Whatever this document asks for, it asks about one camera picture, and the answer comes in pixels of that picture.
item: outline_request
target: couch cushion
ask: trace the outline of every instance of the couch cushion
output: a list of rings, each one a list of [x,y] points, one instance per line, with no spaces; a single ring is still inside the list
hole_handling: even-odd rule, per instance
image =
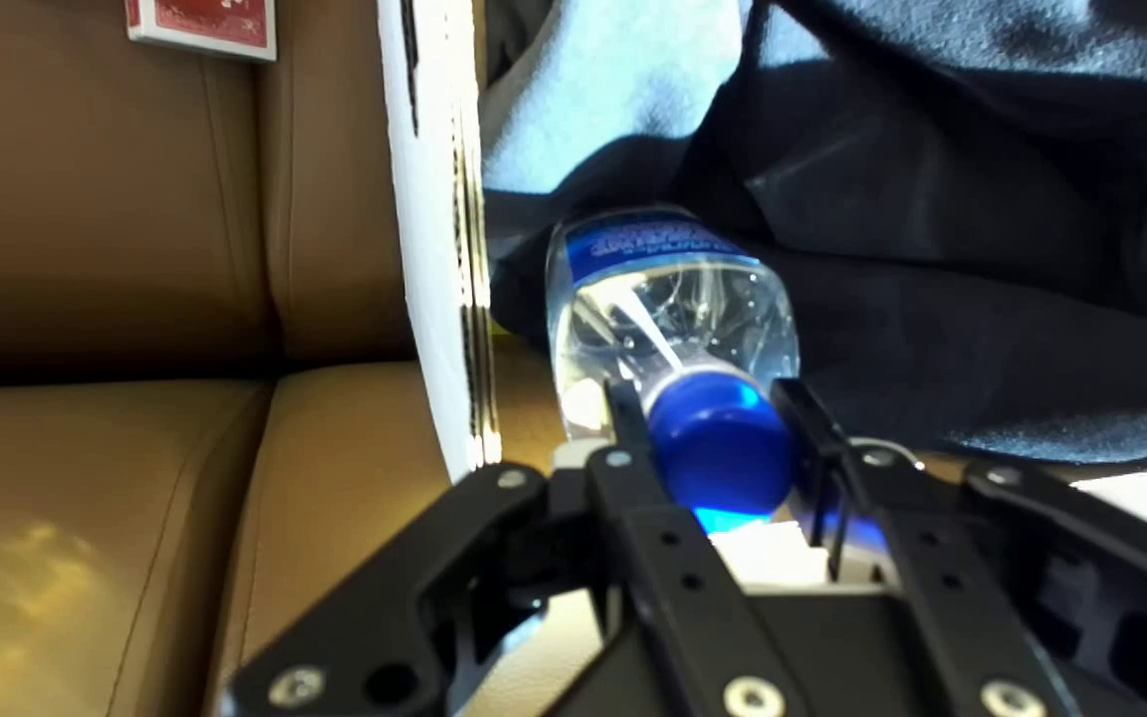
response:
[[[209,714],[241,661],[447,487],[415,364],[285,378],[237,528]]]
[[[262,390],[0,390],[0,717],[196,714]]]
[[[262,342],[256,71],[128,44],[115,0],[0,0],[0,375]]]
[[[284,0],[262,71],[268,264],[300,357],[409,353],[375,0]]]

